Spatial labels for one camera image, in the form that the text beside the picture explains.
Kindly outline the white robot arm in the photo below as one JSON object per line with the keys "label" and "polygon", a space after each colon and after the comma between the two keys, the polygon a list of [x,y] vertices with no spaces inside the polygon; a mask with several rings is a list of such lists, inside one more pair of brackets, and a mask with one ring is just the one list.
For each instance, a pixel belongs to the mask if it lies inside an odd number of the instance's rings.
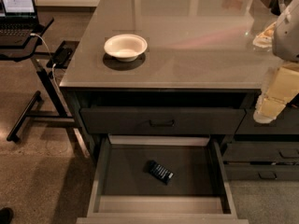
{"label": "white robot arm", "polygon": [[272,48],[283,64],[269,69],[261,86],[253,118],[261,124],[270,123],[299,93],[299,0],[292,0],[278,19],[266,27],[253,40],[259,48]]}

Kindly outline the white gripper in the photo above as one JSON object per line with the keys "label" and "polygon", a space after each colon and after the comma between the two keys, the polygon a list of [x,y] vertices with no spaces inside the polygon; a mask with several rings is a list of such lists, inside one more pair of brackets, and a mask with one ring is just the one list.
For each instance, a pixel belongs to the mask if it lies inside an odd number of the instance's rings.
{"label": "white gripper", "polygon": [[261,124],[271,123],[298,93],[299,64],[284,63],[266,80],[253,119]]}

